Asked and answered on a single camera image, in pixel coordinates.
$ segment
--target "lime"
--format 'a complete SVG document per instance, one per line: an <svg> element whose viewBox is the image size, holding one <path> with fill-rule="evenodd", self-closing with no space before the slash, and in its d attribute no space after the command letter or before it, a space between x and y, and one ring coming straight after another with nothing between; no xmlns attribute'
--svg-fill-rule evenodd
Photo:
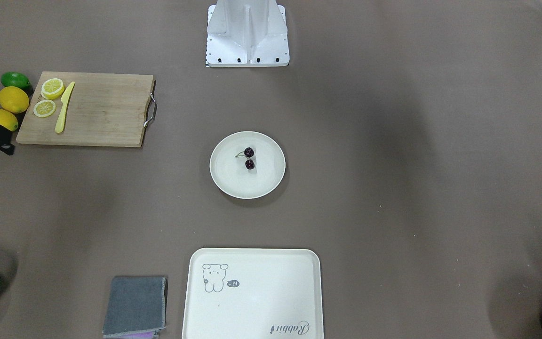
<svg viewBox="0 0 542 339"><path fill-rule="evenodd" d="M47 118L48 116L54 114L55 111L56 103L51 100L41 100L32 109L32 113L39 118Z"/></svg>
<svg viewBox="0 0 542 339"><path fill-rule="evenodd" d="M0 105L3 109L18 114L28 109L28 95L15 86L7 86L0 90Z"/></svg>
<svg viewBox="0 0 542 339"><path fill-rule="evenodd" d="M26 90L31 87L31 82L28 80L28 77L18 72L3 73L1 76L1 84L4 85L4 87L15 86L21 90Z"/></svg>
<svg viewBox="0 0 542 339"><path fill-rule="evenodd" d="M45 99L56 99L64 92L64 83L58 78L47 80L41 86L41 95Z"/></svg>
<svg viewBox="0 0 542 339"><path fill-rule="evenodd" d="M6 127L10 131L18 129L18 119L8 111L0 109L0 125Z"/></svg>

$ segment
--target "gray cloth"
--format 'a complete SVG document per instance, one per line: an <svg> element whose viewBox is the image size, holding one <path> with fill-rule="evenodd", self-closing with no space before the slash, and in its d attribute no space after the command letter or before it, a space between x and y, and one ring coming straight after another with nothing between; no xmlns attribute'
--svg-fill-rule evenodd
<svg viewBox="0 0 542 339"><path fill-rule="evenodd" d="M104 338L164 328L166 277L114 277L110 283Z"/></svg>

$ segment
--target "metal handle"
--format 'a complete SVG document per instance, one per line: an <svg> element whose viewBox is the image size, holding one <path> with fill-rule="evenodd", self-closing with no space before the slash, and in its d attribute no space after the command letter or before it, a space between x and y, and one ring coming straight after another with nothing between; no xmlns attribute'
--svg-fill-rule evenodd
<svg viewBox="0 0 542 339"><path fill-rule="evenodd" d="M143 123L144 129L148 128L150 122L156 118L156 110L158 109L158 104L156 103L156 99L154 99L153 93L150 93L150 98L152 98L152 100L148 103L148 109L146 109L146 122ZM154 110L152 111L152 118L148 119L148 112L150 111L150 105L152 105L152 102L154 103Z"/></svg>

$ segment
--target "white tray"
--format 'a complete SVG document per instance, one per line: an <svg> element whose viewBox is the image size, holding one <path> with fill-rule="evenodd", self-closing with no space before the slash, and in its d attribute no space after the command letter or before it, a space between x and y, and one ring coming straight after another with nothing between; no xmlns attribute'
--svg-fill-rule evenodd
<svg viewBox="0 0 542 339"><path fill-rule="evenodd" d="M313 251L199 249L187 279L183 339L323 339Z"/></svg>
<svg viewBox="0 0 542 339"><path fill-rule="evenodd" d="M254 169L245 157L235 157L245 148L254 149ZM263 133L241 131L217 144L210 156L210 175L228 195L241 199L260 198L279 185L286 171L286 158L277 142Z"/></svg>

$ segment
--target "cartoon bear drawing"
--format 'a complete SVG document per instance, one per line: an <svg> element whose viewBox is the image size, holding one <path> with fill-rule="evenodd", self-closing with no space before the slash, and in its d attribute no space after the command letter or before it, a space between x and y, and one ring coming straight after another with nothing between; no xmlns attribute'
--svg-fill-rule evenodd
<svg viewBox="0 0 542 339"><path fill-rule="evenodd" d="M221 292L223 290L224 279L226 275L226 269L229 268L227 264L203 264L204 271L202 275L204 277L204 290L206 292Z"/></svg>

